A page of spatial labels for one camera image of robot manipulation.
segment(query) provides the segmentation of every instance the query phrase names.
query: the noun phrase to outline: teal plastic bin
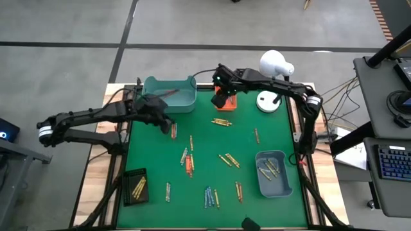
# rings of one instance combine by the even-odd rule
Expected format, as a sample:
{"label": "teal plastic bin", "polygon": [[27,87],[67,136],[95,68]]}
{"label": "teal plastic bin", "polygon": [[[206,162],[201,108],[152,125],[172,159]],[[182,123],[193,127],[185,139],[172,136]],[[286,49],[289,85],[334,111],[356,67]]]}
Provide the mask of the teal plastic bin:
{"label": "teal plastic bin", "polygon": [[[178,91],[162,96],[173,90]],[[195,99],[197,98],[197,82],[192,76],[188,76],[186,80],[175,81],[161,81],[154,76],[150,76],[144,82],[143,94],[161,96],[161,99],[168,105],[164,111],[167,114],[189,113],[194,110]]]}

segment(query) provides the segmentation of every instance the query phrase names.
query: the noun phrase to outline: gray desk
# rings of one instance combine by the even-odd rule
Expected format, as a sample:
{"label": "gray desk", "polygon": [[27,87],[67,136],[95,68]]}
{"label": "gray desk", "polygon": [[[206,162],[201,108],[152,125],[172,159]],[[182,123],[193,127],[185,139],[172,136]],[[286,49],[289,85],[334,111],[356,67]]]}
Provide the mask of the gray desk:
{"label": "gray desk", "polygon": [[333,142],[331,152],[336,155],[363,141],[366,137],[411,140],[411,128],[400,128],[386,106],[387,96],[395,90],[407,90],[394,70],[396,61],[384,60],[379,68],[369,67],[363,58],[354,59],[370,121],[349,135]]}
{"label": "gray desk", "polygon": [[378,207],[380,207],[383,213],[389,217],[411,218],[411,200],[409,200],[411,182],[380,179],[378,175],[378,153],[375,148],[375,145],[378,144],[410,147],[411,141],[373,138],[364,139],[372,184],[374,186],[371,190],[375,190],[376,192],[376,198],[373,198],[376,208],[378,209]]}
{"label": "gray desk", "polygon": [[334,161],[338,181],[371,182],[369,170],[359,169]]}
{"label": "gray desk", "polygon": [[40,160],[43,164],[49,164],[51,157],[22,148],[2,139],[0,139],[0,152],[4,152],[5,154],[3,155],[9,156],[8,176],[4,182],[3,189],[0,191],[0,230],[6,230],[30,164],[33,160]]}

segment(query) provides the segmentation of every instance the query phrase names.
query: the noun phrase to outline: paper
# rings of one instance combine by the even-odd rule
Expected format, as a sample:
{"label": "paper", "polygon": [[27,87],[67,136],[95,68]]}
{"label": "paper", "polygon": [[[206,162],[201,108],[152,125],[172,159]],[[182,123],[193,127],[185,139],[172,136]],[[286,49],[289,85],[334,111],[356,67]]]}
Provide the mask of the paper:
{"label": "paper", "polygon": [[[348,135],[350,131],[343,128],[336,128],[335,133],[338,135],[337,139],[339,139]],[[367,152],[365,151],[364,143],[345,150],[343,153],[338,154],[334,160],[343,164],[367,170]]]}

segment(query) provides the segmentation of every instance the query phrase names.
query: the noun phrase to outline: black tray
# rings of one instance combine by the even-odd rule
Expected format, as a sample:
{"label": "black tray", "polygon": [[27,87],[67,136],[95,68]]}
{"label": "black tray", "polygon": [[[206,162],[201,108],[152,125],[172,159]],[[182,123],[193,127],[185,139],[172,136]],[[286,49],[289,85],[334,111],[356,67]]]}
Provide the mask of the black tray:
{"label": "black tray", "polygon": [[[140,182],[142,177],[146,178],[146,183],[141,191],[140,197],[136,200],[132,193],[136,185]],[[147,170],[145,168],[131,170],[123,173],[123,192],[124,192],[124,206],[135,205],[139,203],[148,202],[148,178]]]}

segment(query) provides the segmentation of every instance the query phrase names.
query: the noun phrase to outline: green work surface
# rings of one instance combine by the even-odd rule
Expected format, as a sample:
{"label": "green work surface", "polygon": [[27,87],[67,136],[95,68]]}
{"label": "green work surface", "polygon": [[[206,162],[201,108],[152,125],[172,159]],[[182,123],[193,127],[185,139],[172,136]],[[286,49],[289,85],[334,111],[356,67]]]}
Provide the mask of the green work surface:
{"label": "green work surface", "polygon": [[[194,111],[170,114],[178,124],[175,140],[159,127],[133,123],[126,171],[147,169],[149,202],[124,207],[121,201],[118,228],[240,228],[246,217],[267,228],[307,227],[297,168],[287,161],[293,142],[284,99],[276,112],[266,114],[256,106],[258,92],[238,94],[235,111],[219,112],[210,102],[213,94],[199,91]],[[232,126],[213,124],[213,118],[228,119]],[[194,151],[190,151],[190,135]],[[180,165],[184,148],[193,154],[192,178]],[[255,156],[266,150],[286,153],[291,196],[266,198],[260,193]],[[241,168],[229,167],[218,157],[225,153]],[[235,181],[242,184],[243,203],[238,201]],[[166,182],[171,182],[169,203]],[[204,208],[206,186],[217,189],[220,209]]]}

